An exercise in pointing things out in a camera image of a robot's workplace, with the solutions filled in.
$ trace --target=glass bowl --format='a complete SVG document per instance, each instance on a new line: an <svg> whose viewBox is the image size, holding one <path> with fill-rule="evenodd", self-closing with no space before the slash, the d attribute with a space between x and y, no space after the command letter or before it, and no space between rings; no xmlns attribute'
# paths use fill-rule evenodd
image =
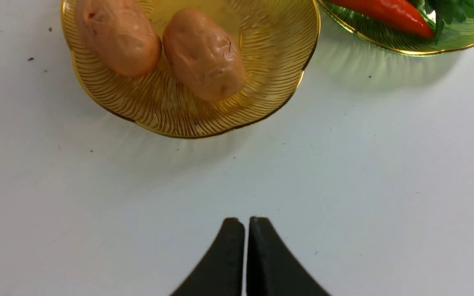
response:
<svg viewBox="0 0 474 296"><path fill-rule="evenodd" d="M434 56L436 54L462 51L474 46L474 19L468 19L462 24L454 23L444 27L440 41L422 39L407 33L399 32L388 26L348 9L332 5L324 0L317 0L337 23L374 45L406 56ZM425 16L434 28L435 14Z"/></svg>
<svg viewBox="0 0 474 296"><path fill-rule="evenodd" d="M82 88L114 114L171 137L218 135L272 115L299 86L321 28L313 0L137 0L160 37L175 12L195 7L239 40L246 86L229 99L206 102L177 82L163 53L157 71L146 77L133 79L109 69L81 45L76 1L62 0L61 14Z"/></svg>

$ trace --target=green glass plate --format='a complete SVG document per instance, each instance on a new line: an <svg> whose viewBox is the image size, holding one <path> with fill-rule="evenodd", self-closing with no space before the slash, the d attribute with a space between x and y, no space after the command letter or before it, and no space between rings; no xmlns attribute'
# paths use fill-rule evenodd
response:
<svg viewBox="0 0 474 296"><path fill-rule="evenodd" d="M474 19L462 24L446 25L438 44L411 34L399 32L360 13L317 0L324 11L343 28L374 45L406 56L434 56L436 54L462 51L474 46ZM423 14L435 27L435 13Z"/></svg>

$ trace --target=sausage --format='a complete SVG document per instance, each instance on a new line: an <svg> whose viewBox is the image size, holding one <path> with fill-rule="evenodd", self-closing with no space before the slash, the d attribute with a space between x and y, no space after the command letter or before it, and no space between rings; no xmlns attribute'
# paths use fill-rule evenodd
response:
<svg viewBox="0 0 474 296"><path fill-rule="evenodd" d="M220 101L244 88L238 43L202 11L188 8L173 15L162 44L173 74L200 99Z"/></svg>
<svg viewBox="0 0 474 296"><path fill-rule="evenodd" d="M156 70L162 42L134 0L78 0L81 43L113 71L139 77Z"/></svg>

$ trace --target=cilantro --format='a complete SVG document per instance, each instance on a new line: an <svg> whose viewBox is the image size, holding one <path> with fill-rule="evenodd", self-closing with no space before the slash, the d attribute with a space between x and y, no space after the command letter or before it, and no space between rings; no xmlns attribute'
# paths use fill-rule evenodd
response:
<svg viewBox="0 0 474 296"><path fill-rule="evenodd" d="M474 19L474 0L425 0L424 9L427 14L436 12L436 43L440 41L444 25Z"/></svg>

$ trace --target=gold rim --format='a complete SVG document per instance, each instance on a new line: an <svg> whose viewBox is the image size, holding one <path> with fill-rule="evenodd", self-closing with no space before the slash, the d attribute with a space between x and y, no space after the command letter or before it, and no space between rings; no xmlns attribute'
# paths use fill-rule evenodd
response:
<svg viewBox="0 0 474 296"><path fill-rule="evenodd" d="M382 49L386 49L386 50L391 51L391 52L396 52L396 53L399 53L399 54L403 54L405 56L436 56L436 55L442 54L442 53L459 52L459 51L463 51L465 49L470 49L470 48L474 47L474 43L472 43L472 44L466 45L465 47L461 47L459 49L441 49L439 51L431 51L431 52L415 52L415 51L405 51L403 49L394 49L392 47L388 47L388 46L385 46L381 43L378 43L378 42L374 41L373 39L370 39L369 37L361 34L358 30L356 30L355 28L353 28L352 26L350 26L349 24L344 22L343 19L340 19L340 17L338 17L335 13L333 13L333 11L331 11L330 8L328 8L327 4L325 4L323 2L323 0L316 0L316 1L325 10L327 15L330 15L338 24L340 24L347 31L351 32L354 35L357 35L361 39L363 39L363 40L365 40L365 41L367 41L371 44L374 44L378 47L381 47Z"/></svg>
<svg viewBox="0 0 474 296"><path fill-rule="evenodd" d="M73 71L77 77L77 80L81 86L81 88L83 88L83 90L85 90L85 93L95 102L97 103L99 106L101 106L102 108L104 108L105 110L109 111L110 113L114 114L115 116L118 116L119 118L122 118L124 120L127 120L127 121L130 121L130 122L133 122L135 124L137 124L138 126L142 127L143 129L146 129L147 131L151 131L153 133L156 133L156 134L159 134L159 135L163 135L163 136L166 136L166 137L171 137L171 138L174 138L174 139L204 139L204 138L209 138L209 137L214 137L214 136L218 136L218 135L222 135L222 134L225 134L225 133L228 133L230 131L234 131L234 130L237 130L237 129L240 129L240 128L243 128L243 127L246 127L246 126L250 126L252 124L255 124L255 123L258 123L262 120L265 120L267 118L269 118L270 116L272 116L274 113L278 112L279 109L281 109L282 107L284 107L284 105L286 105L286 103L288 103L288 101L290 101L290 99L292 98L292 96L294 96L295 92L298 90L299 86L301 85L301 81L303 80L303 76L304 76L304 70L306 69L306 67L308 66L310 60L312 59L312 56L314 55L314 52L316 51L316 47L318 45L318 41L319 41L319 36L321 35L321 14L320 14L320 11L319 11L319 5L318 5L318 2L316 0L312 0L312 4L314 5L314 10L316 11L316 23L317 23L317 26L318 26L318 34L316 36L316 40L314 41L314 46L312 47L312 51L310 52L310 55L308 56L308 59L307 59L307 62L303 65L303 67L301 68L301 74L299 75L299 80L297 81L297 85L295 86L294 90L292 91L292 93L288 96L288 98L286 99L286 101L284 101L284 103L282 103L282 105L280 105L277 109L271 111L271 113L269 113L267 116L263 117L263 118L260 118L258 120L254 120L252 122L249 122L249 123L246 123L246 124L242 124L242 125L238 125L238 126L235 126L235 127L232 127L231 129L226 129L225 131L220 131L218 133L214 133L214 134L209 134L209 135L203 135L203 136L179 136L179 135L171 135L171 134L166 134L166 133L162 133L160 132L159 130L157 129L152 129L150 126L147 126L147 125L144 125L142 124L141 122L138 122L136 120L132 120L130 118L127 118L125 116L121 116L120 114L112 111L111 109L107 108L106 106L104 106L102 103L100 103L100 101L89 91L89 89L85 86L84 82L82 81L80 75L79 75L79 72L78 72L78 69L77 69L77 63L76 63L76 57L75 57L75 53L74 53L74 50L72 49L69 41L68 41L68 37L67 37L67 31L66 31L66 28L65 28L65 24L63 22L63 15L65 13L65 5L66 5L66 1L65 0L62 0L62 7L61 7L61 19L62 19L62 30L63 30L63 36L65 38L65 41L67 43L67 46L69 48L69 50L71 51L71 60L72 60L72 66L73 66Z"/></svg>

